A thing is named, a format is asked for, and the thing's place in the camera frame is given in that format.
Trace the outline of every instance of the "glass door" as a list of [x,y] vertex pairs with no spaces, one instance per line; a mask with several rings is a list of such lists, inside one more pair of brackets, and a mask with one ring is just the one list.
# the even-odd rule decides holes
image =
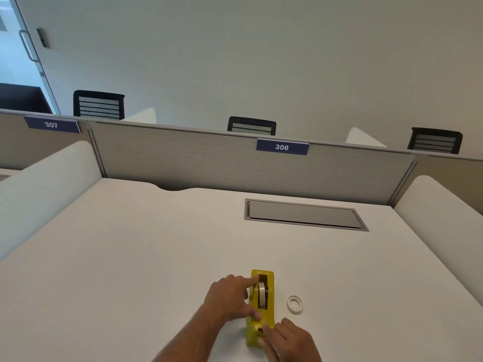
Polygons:
[[[0,0],[1,84],[40,87],[52,113],[59,113],[15,0]],[[9,86],[3,85],[3,88],[8,89]]]

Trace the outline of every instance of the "blue sign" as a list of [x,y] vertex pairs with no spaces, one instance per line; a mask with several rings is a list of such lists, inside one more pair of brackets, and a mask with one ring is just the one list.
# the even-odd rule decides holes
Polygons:
[[307,155],[309,144],[303,142],[277,141],[274,139],[257,139],[257,151]]
[[29,128],[46,129],[47,131],[81,133],[79,124],[74,119],[24,117]]

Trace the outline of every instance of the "door handle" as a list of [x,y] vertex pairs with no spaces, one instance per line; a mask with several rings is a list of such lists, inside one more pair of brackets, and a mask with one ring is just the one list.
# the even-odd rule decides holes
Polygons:
[[24,45],[25,52],[27,53],[28,59],[31,60],[32,62],[39,62],[39,60],[36,60],[35,58],[33,58],[32,54],[30,53],[30,49],[28,48],[27,42],[25,41],[25,38],[24,38],[24,33],[28,35],[27,30],[19,30],[18,31],[18,35],[20,36],[20,40],[22,41],[22,44]]

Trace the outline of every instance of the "forearm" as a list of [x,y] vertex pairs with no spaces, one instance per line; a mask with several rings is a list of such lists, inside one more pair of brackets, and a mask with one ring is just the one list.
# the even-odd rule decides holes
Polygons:
[[203,304],[153,362],[206,362],[224,323],[216,310]]

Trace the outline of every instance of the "tape roll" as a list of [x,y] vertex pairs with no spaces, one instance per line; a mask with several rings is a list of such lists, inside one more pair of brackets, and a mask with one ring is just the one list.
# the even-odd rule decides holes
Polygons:
[[292,314],[299,315],[303,310],[303,304],[300,297],[297,297],[295,295],[290,296],[287,300],[287,309]]
[[258,298],[260,299],[260,308],[265,307],[265,283],[259,282],[258,283]]

